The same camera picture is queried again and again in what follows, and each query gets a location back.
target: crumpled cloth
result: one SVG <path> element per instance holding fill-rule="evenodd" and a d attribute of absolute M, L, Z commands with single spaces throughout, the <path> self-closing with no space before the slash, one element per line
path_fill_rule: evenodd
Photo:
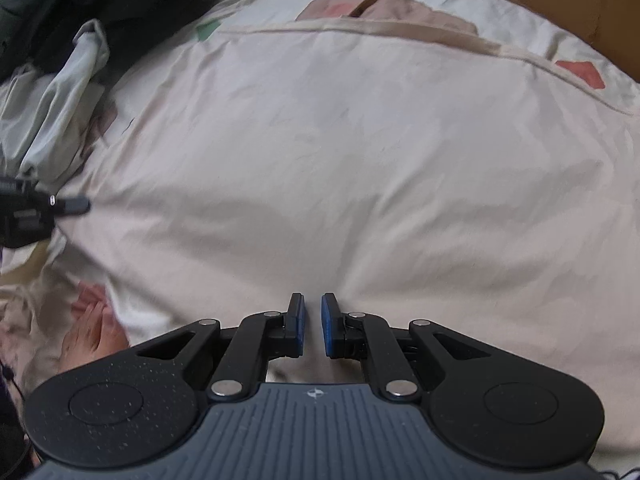
<path fill-rule="evenodd" d="M 397 20 L 223 23 L 171 59 L 116 89 L 133 120 L 65 186 L 91 213 L 58 223 L 132 344 L 301 292 L 304 355 L 270 371 L 357 380 L 324 354 L 334 292 L 578 377 L 601 449 L 640 449 L 638 116 L 524 50 Z"/>
<path fill-rule="evenodd" d="M 300 12 L 296 21 L 341 16 L 422 23 L 478 35 L 478 29 L 473 23 L 440 10 L 433 10 L 416 0 L 313 0 Z"/>
<path fill-rule="evenodd" d="M 86 129 L 103 86 L 92 76 L 109 59 L 102 25 L 86 22 L 58 74 L 23 66 L 0 86 L 0 171 L 57 192 L 82 164 Z"/>

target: gray fabric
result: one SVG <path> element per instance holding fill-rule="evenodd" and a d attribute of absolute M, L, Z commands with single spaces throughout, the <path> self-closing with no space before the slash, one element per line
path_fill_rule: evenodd
<path fill-rule="evenodd" d="M 50 192 L 80 166 L 86 128 L 104 91 L 90 82 L 109 59 L 100 22 L 85 23 L 74 45 L 57 75 L 25 66 L 0 87 L 0 171 L 33 178 Z"/>

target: fingers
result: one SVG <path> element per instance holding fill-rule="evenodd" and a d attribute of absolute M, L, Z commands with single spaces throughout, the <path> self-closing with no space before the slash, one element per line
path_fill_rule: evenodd
<path fill-rule="evenodd" d="M 78 337 L 86 341 L 91 349 L 98 348 L 100 343 L 100 331 L 102 329 L 102 311 L 104 303 L 96 303 L 91 305 L 84 311 L 82 317 L 78 321 L 80 328 Z"/>
<path fill-rule="evenodd" d="M 78 301 L 81 303 L 107 303 L 107 291 L 104 286 L 87 282 L 78 283 Z"/>
<path fill-rule="evenodd" d="M 62 353 L 65 354 L 69 352 L 69 348 L 76 344 L 76 340 L 78 339 L 78 329 L 80 327 L 80 323 L 76 320 L 75 323 L 69 329 L 69 332 L 65 334 L 65 338 L 62 340 Z"/>
<path fill-rule="evenodd" d="M 110 306 L 106 306 L 102 311 L 102 329 L 105 332 L 112 332 L 116 327 L 116 323 L 113 309 Z"/>
<path fill-rule="evenodd" d="M 87 310 L 89 305 L 86 303 L 81 303 L 81 301 L 74 301 L 71 304 L 71 315 L 74 317 L 76 321 L 82 317 L 84 311 Z"/>

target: logo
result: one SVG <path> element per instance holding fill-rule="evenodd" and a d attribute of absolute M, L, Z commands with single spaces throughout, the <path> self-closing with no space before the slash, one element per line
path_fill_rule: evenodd
<path fill-rule="evenodd" d="M 318 400 L 320 397 L 324 395 L 324 391 L 319 390 L 318 388 L 312 388 L 306 394 L 309 397 L 312 397 L 313 400 Z"/>

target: bed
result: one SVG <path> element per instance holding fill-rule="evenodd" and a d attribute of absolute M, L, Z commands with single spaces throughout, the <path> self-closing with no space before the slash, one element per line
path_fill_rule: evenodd
<path fill-rule="evenodd" d="M 357 380 L 324 358 L 331 291 L 581 378 L 607 412 L 594 465 L 639 464 L 638 85 L 507 0 L 414 0 L 477 35 L 296 21 L 312 1 L 222 0 L 113 88 L 117 117 L 62 190 L 92 212 L 3 251 L 18 383 L 54 373 L 80 280 L 107 287 L 132 344 L 302 292 L 305 355 L 271 380 Z"/>

